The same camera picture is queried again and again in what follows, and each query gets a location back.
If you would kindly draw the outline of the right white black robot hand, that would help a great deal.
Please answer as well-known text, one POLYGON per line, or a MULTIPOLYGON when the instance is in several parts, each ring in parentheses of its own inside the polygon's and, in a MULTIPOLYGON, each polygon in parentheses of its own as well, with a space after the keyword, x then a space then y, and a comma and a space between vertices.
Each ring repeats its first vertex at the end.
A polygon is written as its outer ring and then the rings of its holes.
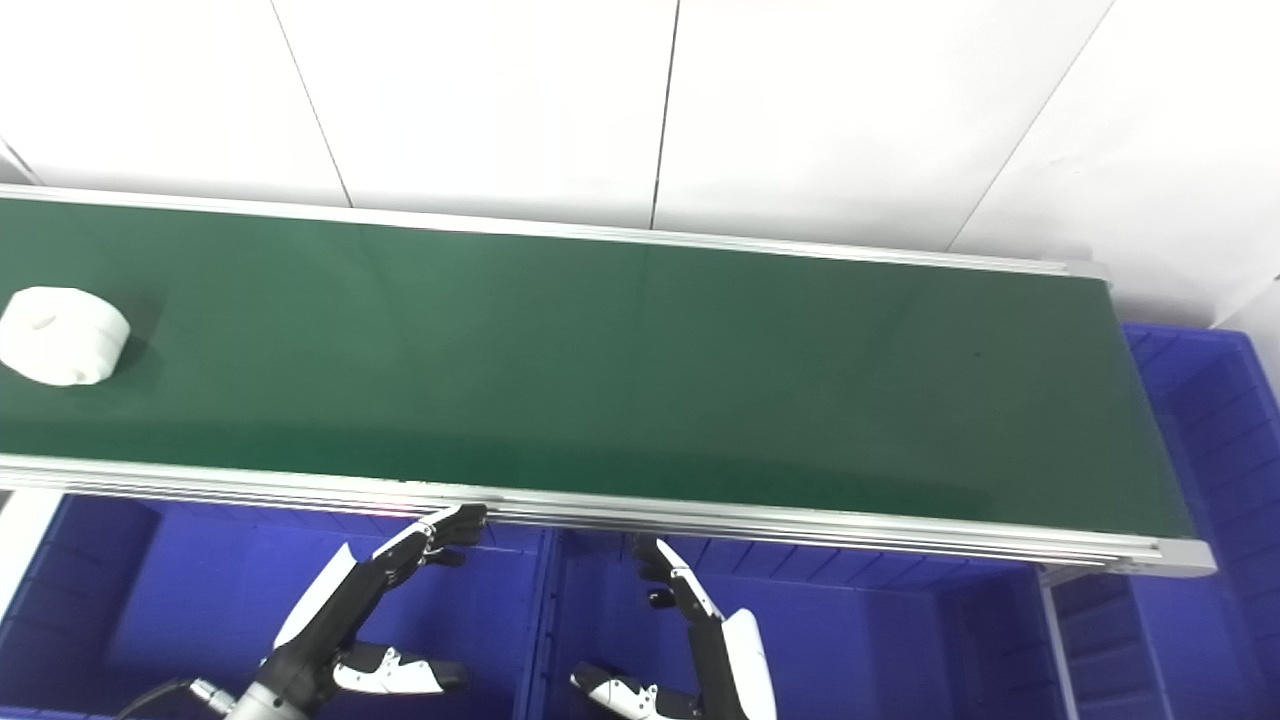
POLYGON ((756 616, 749 609, 726 615, 692 568, 662 538, 639 536, 632 556, 640 578, 654 583, 653 609, 677 609, 699 692, 689 694, 607 667, 580 662, 570 683, 594 705, 622 719, 776 719, 771 666, 756 616))

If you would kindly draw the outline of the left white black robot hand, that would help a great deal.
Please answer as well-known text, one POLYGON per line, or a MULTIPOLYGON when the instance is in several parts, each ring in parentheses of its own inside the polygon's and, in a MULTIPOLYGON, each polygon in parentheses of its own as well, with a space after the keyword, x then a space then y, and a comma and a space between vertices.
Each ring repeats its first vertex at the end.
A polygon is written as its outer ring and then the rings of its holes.
POLYGON ((342 544, 291 610, 270 655, 228 716, 314 719, 342 691, 426 696, 466 687, 470 671, 463 664, 362 642, 358 633, 384 594, 420 568, 465 564, 457 548, 480 541, 486 516, 485 503, 430 512, 365 560, 342 544))

